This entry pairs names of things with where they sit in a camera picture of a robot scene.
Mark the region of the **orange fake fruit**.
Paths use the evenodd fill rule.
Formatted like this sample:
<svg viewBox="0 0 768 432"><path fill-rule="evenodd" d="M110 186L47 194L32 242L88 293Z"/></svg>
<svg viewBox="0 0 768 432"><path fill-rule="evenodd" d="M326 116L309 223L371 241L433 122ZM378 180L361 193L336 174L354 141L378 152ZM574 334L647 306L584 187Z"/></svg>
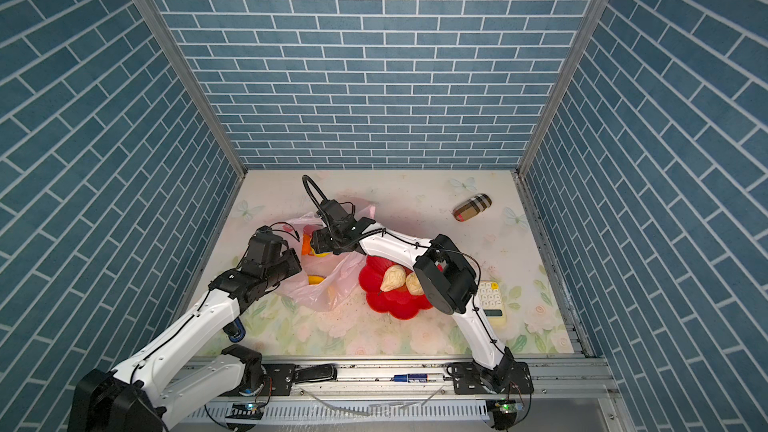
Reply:
<svg viewBox="0 0 768 432"><path fill-rule="evenodd" d="M311 236L308 234L303 235L302 239L302 246L301 246L301 255L302 256L313 256L314 250L311 246Z"/></svg>

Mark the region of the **yellow fake banana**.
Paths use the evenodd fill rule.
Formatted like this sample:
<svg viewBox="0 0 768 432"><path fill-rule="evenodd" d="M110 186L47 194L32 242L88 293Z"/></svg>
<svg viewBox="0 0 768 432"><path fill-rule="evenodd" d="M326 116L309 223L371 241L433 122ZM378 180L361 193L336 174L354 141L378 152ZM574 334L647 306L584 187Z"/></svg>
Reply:
<svg viewBox="0 0 768 432"><path fill-rule="evenodd" d="M323 276L317 276L317 275L308 275L307 278L308 278L309 285L319 285L325 280Z"/></svg>

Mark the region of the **pink plastic bag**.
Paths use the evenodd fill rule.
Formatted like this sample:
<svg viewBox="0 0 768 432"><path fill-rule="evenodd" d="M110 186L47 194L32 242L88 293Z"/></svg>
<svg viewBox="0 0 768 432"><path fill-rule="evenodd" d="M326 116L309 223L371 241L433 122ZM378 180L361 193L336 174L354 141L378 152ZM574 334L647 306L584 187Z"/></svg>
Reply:
<svg viewBox="0 0 768 432"><path fill-rule="evenodd" d="M359 274L366 264L365 255L358 252L301 255L303 235L311 236L313 231L325 226L315 213L286 219L278 226L286 231L288 244L296 251L301 264L298 274L280 283L276 290L278 295L312 310L328 312L339 306L358 288ZM319 285L309 285L308 275L323 276L325 280Z"/></svg>

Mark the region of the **beige fake potato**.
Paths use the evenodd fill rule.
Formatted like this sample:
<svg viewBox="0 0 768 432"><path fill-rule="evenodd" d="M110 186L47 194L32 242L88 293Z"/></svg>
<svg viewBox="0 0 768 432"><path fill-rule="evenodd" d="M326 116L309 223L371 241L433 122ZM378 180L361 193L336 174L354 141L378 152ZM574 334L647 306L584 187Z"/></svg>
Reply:
<svg viewBox="0 0 768 432"><path fill-rule="evenodd" d="M410 273L406 276L405 279L405 286L408 290L408 292L412 296L423 296L425 294L422 285L418 279L418 276L415 272Z"/></svg>
<svg viewBox="0 0 768 432"><path fill-rule="evenodd" d="M384 272L380 285L381 292L390 292L405 285L407 278L406 270L400 265L392 265Z"/></svg>

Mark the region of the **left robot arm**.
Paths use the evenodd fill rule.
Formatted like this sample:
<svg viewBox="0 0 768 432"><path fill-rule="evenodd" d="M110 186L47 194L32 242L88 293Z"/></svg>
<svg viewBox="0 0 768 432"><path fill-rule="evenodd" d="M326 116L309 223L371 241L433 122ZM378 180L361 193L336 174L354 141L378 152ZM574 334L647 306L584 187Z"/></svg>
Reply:
<svg viewBox="0 0 768 432"><path fill-rule="evenodd" d="M71 431L169 431L225 393L271 397L275 381L259 352L239 344L178 378L178 372L219 331L241 336L240 315L279 283L300 272L296 252L264 252L220 274L207 292L166 331L104 372L95 369L75 388Z"/></svg>

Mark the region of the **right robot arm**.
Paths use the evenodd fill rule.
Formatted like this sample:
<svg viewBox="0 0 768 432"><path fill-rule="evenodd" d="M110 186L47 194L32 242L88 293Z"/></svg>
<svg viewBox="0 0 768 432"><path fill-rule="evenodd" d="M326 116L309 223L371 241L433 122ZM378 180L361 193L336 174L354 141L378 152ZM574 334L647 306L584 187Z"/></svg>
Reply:
<svg viewBox="0 0 768 432"><path fill-rule="evenodd" d="M356 218L353 211L333 199L315 199L313 204L324 223L322 229L312 233L315 252L359 252L409 268L430 304L457 324L471 350L474 375L483 388L492 393L533 393L528 365L517 361L510 348L502 344L475 302L480 267L473 266L473 259L460 252L449 237L408 236L371 218Z"/></svg>

